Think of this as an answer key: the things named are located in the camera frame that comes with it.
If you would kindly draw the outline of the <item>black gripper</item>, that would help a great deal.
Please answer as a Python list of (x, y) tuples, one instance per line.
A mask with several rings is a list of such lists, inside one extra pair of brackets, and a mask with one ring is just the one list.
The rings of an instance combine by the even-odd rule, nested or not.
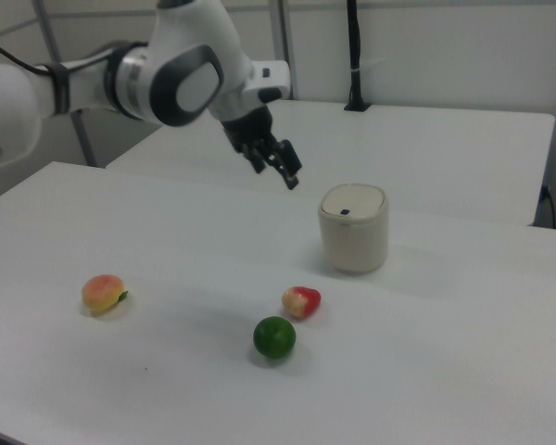
[(276, 141), (272, 135), (272, 115), (267, 106), (241, 118), (222, 121), (221, 125), (233, 149), (249, 161), (256, 174), (263, 172), (268, 163), (289, 190), (297, 187), (302, 164), (290, 141)]

